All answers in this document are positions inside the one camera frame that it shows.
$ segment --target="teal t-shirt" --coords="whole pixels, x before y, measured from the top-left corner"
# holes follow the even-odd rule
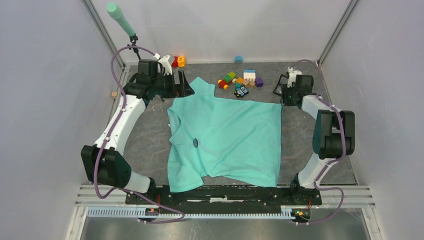
[[[207,175],[275,187],[281,161],[281,105],[215,97],[215,85],[200,77],[190,86],[195,94],[174,99],[168,109],[171,192],[202,186]]]

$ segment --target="toy block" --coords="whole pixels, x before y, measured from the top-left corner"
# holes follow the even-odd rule
[[[186,58],[184,56],[179,56],[177,62],[178,67],[182,68],[186,65]]]
[[[236,78],[236,74],[233,71],[230,71],[228,75],[231,77],[231,80]]]
[[[218,86],[221,89],[227,90],[230,86],[228,85],[228,83],[222,79],[218,80]]]
[[[241,56],[235,56],[234,63],[241,64],[243,62],[243,58]]]
[[[244,79],[244,80],[243,80],[243,82],[242,82],[242,84],[243,84],[244,86],[248,85],[248,84],[249,84],[249,80]]]
[[[227,74],[227,75],[225,75],[224,80],[229,84],[229,83],[231,83],[232,78],[231,78],[230,75]]]
[[[113,91],[112,94],[110,95],[113,99],[117,99],[118,97],[118,92],[117,91]]]
[[[237,78],[237,80],[235,81],[235,83],[242,84],[243,83],[243,78],[241,78],[241,77]]]
[[[171,67],[173,67],[173,68],[178,67],[178,57],[177,56],[174,57],[173,62],[171,64]]]
[[[234,91],[234,95],[237,98],[242,98],[248,93],[249,93],[249,90],[247,88],[245,88],[244,86],[242,86],[240,88],[236,88],[235,91]]]
[[[256,72],[255,72],[255,70],[245,69],[243,71],[243,79],[249,80],[249,81],[251,81],[251,80],[254,81],[256,79]]]
[[[257,88],[262,87],[264,85],[264,81],[262,80],[262,77],[256,78],[255,84]]]

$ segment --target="toy car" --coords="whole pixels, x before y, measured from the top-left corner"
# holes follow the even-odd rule
[[[249,93],[249,90],[245,87],[245,86],[242,86],[242,87],[240,87],[240,88],[237,88],[235,91],[234,91],[234,95],[237,97],[237,98],[242,98],[242,97],[244,97],[246,94],[248,94]]]
[[[228,87],[229,87],[229,83],[227,83],[226,81],[224,81],[224,80],[222,80],[222,79],[219,79],[218,80],[218,86],[221,88],[221,89],[224,89],[224,90],[227,90],[228,89]]]

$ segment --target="purple toy block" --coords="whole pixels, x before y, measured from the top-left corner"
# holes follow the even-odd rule
[[[262,77],[256,78],[256,80],[254,82],[255,82],[257,88],[260,88],[264,85],[264,81],[262,80]]]

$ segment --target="shirt sleeve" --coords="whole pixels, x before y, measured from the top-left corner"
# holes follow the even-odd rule
[[[200,77],[196,77],[196,79],[194,79],[190,83],[190,87],[194,90],[194,94],[197,96],[199,95],[214,96],[214,93],[215,93],[215,85],[205,82]]]
[[[172,193],[180,193],[203,185],[199,172],[192,167],[184,166],[184,157],[178,157],[177,150],[171,147],[168,159],[168,181]]]

